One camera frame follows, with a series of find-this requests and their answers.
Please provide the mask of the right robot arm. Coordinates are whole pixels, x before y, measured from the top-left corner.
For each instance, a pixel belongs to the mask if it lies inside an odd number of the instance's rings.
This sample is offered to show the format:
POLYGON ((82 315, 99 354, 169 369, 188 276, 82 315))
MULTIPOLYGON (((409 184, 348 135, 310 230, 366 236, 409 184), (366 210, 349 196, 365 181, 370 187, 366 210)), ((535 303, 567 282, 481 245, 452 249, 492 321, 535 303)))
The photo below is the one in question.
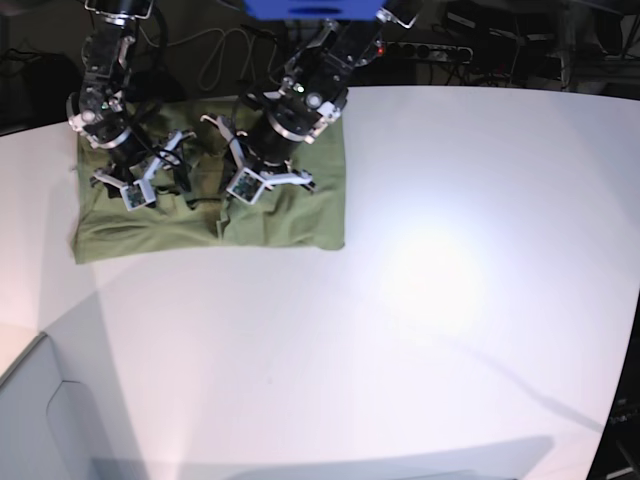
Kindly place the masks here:
POLYGON ((183 144, 189 130, 171 130, 157 86, 162 79, 168 28, 152 1, 87 1, 86 10, 98 16, 95 30, 82 48, 84 75, 80 89, 67 100, 71 128, 107 163, 90 177, 110 197, 119 197, 127 209, 156 202, 155 177, 165 172, 180 193, 191 189, 183 144), (150 65, 134 70, 141 24, 152 19, 159 39, 149 52, 150 65))

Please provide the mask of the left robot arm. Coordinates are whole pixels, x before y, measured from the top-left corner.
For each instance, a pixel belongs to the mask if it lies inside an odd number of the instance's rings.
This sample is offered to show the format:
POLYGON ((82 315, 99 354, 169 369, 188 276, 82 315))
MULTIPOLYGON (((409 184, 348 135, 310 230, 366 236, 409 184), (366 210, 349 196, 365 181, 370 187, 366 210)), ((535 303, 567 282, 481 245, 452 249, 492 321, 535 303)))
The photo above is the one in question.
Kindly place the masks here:
POLYGON ((281 66, 276 97, 255 81, 235 100, 230 115, 204 115, 227 143, 225 192, 246 205, 281 185, 314 191, 311 173, 291 163, 295 150, 312 144, 343 113, 353 72, 380 56, 382 30, 409 29, 421 1, 385 1, 371 20, 324 20, 281 66))

